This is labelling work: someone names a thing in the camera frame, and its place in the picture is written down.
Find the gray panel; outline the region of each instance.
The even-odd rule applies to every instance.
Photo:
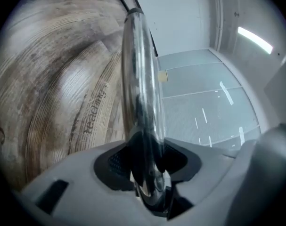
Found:
[[[202,145],[220,142],[253,130],[258,121],[242,88],[229,89],[230,104],[223,90],[163,99],[165,136]]]
[[[264,89],[281,122],[286,122],[286,63]]]
[[[189,181],[177,184],[180,191],[189,189],[186,199],[194,205],[199,204],[217,186],[224,177],[234,158],[224,156],[224,150],[188,144],[173,139],[168,139],[179,146],[197,154],[201,160],[202,167],[199,172]]]
[[[167,71],[168,81],[162,83],[163,97],[172,97],[207,90],[241,85],[223,63],[186,66]]]
[[[61,179],[70,184],[56,204],[52,216],[68,222],[68,225],[88,226],[92,222],[93,225],[115,226],[162,224],[165,219],[151,214],[137,200],[134,192],[111,190],[94,173],[96,158],[122,143],[123,141],[117,141],[69,155],[36,177],[23,189],[22,194],[35,202],[54,180]]]
[[[246,172],[250,166],[250,160],[254,151],[254,142],[246,143],[239,151],[238,156],[232,162],[228,172],[224,175],[219,184],[207,195],[198,205],[189,209],[182,216],[168,222],[169,226],[179,225],[195,225],[195,226],[225,226],[236,225],[236,223],[228,224],[227,219],[230,212],[230,207],[242,182]],[[207,171],[205,177],[200,177],[200,180],[207,183],[207,178],[212,175],[212,171]],[[188,183],[179,183],[176,188],[181,197],[187,198],[194,203],[194,198],[190,198],[192,187],[195,184],[193,180]]]
[[[192,50],[158,57],[161,70],[179,68],[189,65],[218,63],[220,60],[209,50]]]

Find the white line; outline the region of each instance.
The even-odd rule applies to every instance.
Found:
[[[164,105],[163,105],[163,99],[162,99],[162,109],[163,109],[163,134],[164,134],[164,137],[165,137],[166,136],[166,118],[164,116],[165,115],[165,108],[164,108]]]
[[[238,33],[247,37],[257,45],[259,45],[262,49],[264,49],[268,54],[271,54],[273,47],[265,40],[257,36],[256,34],[242,28],[238,27]]]
[[[239,127],[239,135],[240,135],[240,142],[241,142],[241,145],[245,142],[245,135],[243,133],[243,128],[242,127]]]
[[[209,136],[210,147],[212,147],[211,137]]]
[[[196,65],[210,65],[210,64],[223,64],[223,62],[222,61],[217,61],[217,62],[210,62],[210,63],[203,63],[203,64],[183,65],[183,66],[180,66],[180,67],[168,68],[166,70],[175,70],[175,69],[183,68],[183,67],[196,66]]]
[[[230,90],[230,89],[238,89],[238,88],[242,88],[242,86],[228,88],[228,90]],[[175,97],[180,97],[180,96],[196,95],[196,94],[201,94],[201,93],[213,92],[213,91],[216,91],[216,90],[217,89],[211,89],[211,90],[199,91],[199,92],[194,92],[194,93],[187,93],[187,94],[183,94],[183,95],[167,96],[167,97],[163,97],[162,99],[170,99],[170,98],[175,98]]]
[[[196,117],[195,117],[195,123],[196,123],[196,128],[198,129],[198,124],[197,124],[197,120],[196,120]]]
[[[205,123],[208,123],[205,113],[204,113],[204,120],[205,120]]]
[[[230,96],[230,94],[229,94],[228,90],[226,89],[226,87],[223,85],[222,81],[220,81],[220,87],[222,88],[223,92],[226,94],[226,96],[227,96],[227,98],[228,98],[228,100],[229,100],[229,103],[230,103],[231,105],[233,105],[234,102],[233,102],[233,100],[232,100],[232,97]]]

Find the wood grain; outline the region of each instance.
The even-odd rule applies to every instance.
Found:
[[[5,24],[0,163],[15,189],[68,154],[123,139],[126,14],[119,0],[22,0]]]

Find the ceiling light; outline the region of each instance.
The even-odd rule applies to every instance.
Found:
[[[261,48],[263,48],[268,54],[271,54],[273,47],[266,41],[264,41],[262,38],[257,36],[256,34],[253,34],[252,32],[242,28],[238,27],[238,33],[247,37],[254,43],[258,44]]]

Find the metal rod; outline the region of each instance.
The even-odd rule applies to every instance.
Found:
[[[151,210],[165,206],[163,116],[157,71],[145,15],[133,8],[125,19],[123,35],[123,122],[136,187]]]

